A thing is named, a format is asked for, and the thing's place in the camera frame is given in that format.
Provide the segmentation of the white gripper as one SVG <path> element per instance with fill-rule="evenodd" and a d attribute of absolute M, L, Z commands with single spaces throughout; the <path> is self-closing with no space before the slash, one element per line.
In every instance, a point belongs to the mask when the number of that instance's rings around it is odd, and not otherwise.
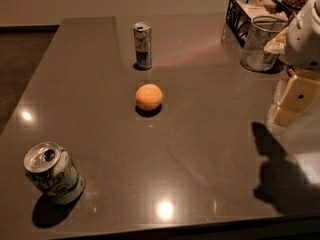
<path fill-rule="evenodd" d="M 265 46 L 264 51 L 284 54 L 289 64 L 320 70 L 320 0 L 308 0 L 299 13 Z M 320 74 L 302 71 L 281 80 L 270 108 L 270 122 L 288 127 L 320 96 Z"/>

